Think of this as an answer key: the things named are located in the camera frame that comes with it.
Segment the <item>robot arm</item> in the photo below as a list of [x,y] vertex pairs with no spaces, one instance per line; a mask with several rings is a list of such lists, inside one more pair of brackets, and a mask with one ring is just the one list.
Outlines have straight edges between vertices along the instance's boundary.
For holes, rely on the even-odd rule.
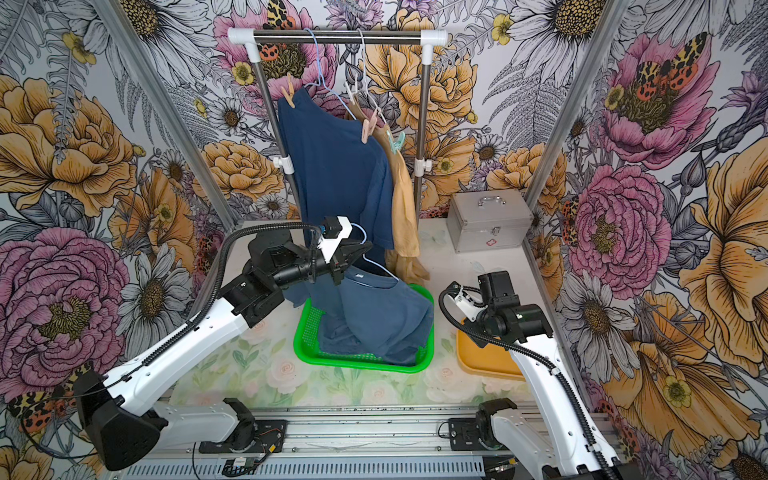
[[[176,407],[158,399],[216,348],[269,315],[283,302],[284,289],[324,274],[338,284],[347,267],[371,247],[370,242],[345,240],[352,231],[346,217],[326,218],[323,227],[323,238],[309,249],[291,242],[296,223],[255,227],[259,233],[248,245],[250,260],[243,273],[218,294],[214,289],[210,308],[139,356],[104,375],[91,371],[75,382],[81,424],[109,470],[126,468],[152,449],[172,445],[209,441],[227,442],[233,449],[249,446],[253,417],[237,400]],[[221,262],[226,262],[232,243],[225,241]]]
[[[507,272],[481,275],[478,281],[479,289],[452,283],[440,295],[440,308],[479,347],[494,343],[510,352],[549,431],[547,439],[528,424],[513,402],[494,400],[482,404],[477,415],[481,440],[489,446],[506,446],[536,480],[585,474],[611,480],[639,478],[633,465],[620,465],[613,447],[588,415],[541,308],[520,304]],[[482,301],[471,293],[481,295]],[[463,325],[445,308],[446,297],[466,316]]]

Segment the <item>clothes rack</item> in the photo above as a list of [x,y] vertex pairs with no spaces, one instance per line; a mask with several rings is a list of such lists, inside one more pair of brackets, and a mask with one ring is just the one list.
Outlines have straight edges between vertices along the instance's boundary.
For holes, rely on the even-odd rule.
[[266,75],[261,67],[261,56],[258,44],[289,44],[289,43],[333,43],[333,44],[366,44],[378,45],[421,45],[422,46],[422,88],[421,104],[419,105],[419,129],[416,132],[416,159],[413,166],[413,200],[416,208],[416,221],[419,221],[419,213],[422,209],[422,177],[428,169],[428,162],[424,158],[425,133],[427,125],[427,107],[429,105],[429,74],[432,69],[435,47],[445,47],[448,44],[448,32],[445,30],[421,30],[421,31],[363,31],[362,37],[357,30],[319,30],[310,34],[304,30],[257,30],[252,28],[230,28],[228,31],[230,42],[245,45],[248,59],[259,82],[259,89],[265,99],[264,108],[269,118],[272,130],[275,133],[275,143],[279,156],[272,157],[272,161],[283,169],[288,184],[293,190],[296,203],[299,203],[299,190],[296,188],[296,180],[293,177],[293,163],[286,151],[283,140],[278,133],[278,119],[275,106],[271,101]]

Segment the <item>aluminum pole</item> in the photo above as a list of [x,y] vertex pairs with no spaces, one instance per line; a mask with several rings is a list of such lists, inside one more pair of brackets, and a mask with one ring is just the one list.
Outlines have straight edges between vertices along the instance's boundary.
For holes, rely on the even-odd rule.
[[[424,146],[426,143],[427,114],[429,112],[429,73],[431,65],[422,65],[422,98],[419,104],[419,131],[416,132],[416,159],[425,160]],[[422,176],[413,176],[413,203],[416,206],[416,226],[419,225],[419,215],[422,212]]]
[[[266,108],[266,117],[270,120],[272,125],[272,132],[275,135],[275,144],[277,144],[277,150],[280,152],[281,157],[287,157],[288,151],[283,143],[283,139],[280,136],[280,125],[277,123],[277,113],[275,112],[275,105],[272,103],[272,95],[270,94],[270,86],[266,82],[266,75],[264,69],[261,68],[261,61],[252,62],[253,69],[256,72],[256,80],[259,82],[259,89],[261,90],[261,97],[264,99],[264,108]],[[293,199],[296,201],[296,206],[301,211],[301,204],[299,203],[299,188],[296,186],[296,178],[293,174],[285,174],[286,180],[290,185],[290,189],[293,192]]]
[[[315,30],[313,32],[317,43],[362,43],[357,30]],[[366,44],[381,45],[420,45],[420,31],[363,31]],[[253,40],[256,43],[314,43],[314,38],[306,30],[253,30]]]

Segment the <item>clothespin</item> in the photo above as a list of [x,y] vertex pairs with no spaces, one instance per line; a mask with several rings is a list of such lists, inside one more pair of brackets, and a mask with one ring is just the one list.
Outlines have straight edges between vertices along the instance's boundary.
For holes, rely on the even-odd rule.
[[344,85],[346,86],[346,93],[349,94],[349,103],[352,104],[352,105],[357,103],[357,100],[355,99],[355,96],[357,96],[357,92],[358,92],[357,82],[353,82],[353,83],[355,85],[354,87],[349,85],[348,81],[344,82]]
[[368,137],[371,136],[373,133],[373,129],[376,127],[376,111],[374,110],[371,114],[371,118],[366,118],[362,121],[362,142],[364,144],[368,143]]
[[386,137],[389,140],[389,149],[392,150],[393,154],[396,154],[402,150],[402,146],[406,142],[406,134],[400,132],[400,136],[397,137],[397,141],[395,141],[395,139],[392,137],[392,131],[387,128]]
[[293,90],[293,76],[291,74],[288,74],[288,91],[286,91],[285,87],[280,87],[280,90],[283,92],[283,96],[286,98],[286,101],[288,102],[288,105],[290,105],[291,108],[296,108],[296,105],[293,104],[293,94],[296,92]]

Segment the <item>beige garment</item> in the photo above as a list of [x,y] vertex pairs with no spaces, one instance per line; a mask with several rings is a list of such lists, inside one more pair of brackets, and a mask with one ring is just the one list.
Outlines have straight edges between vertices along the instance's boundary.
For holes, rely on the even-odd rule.
[[[349,109],[359,121],[366,119],[359,104],[348,104]],[[373,137],[384,149],[389,169],[392,171],[394,189],[392,192],[392,238],[395,249],[386,251],[386,266],[406,283],[424,286],[429,280],[429,272],[417,258],[419,250],[419,228],[416,224],[416,210],[413,203],[413,184],[406,167],[406,161],[400,152],[392,152],[386,132],[389,125],[373,129]]]

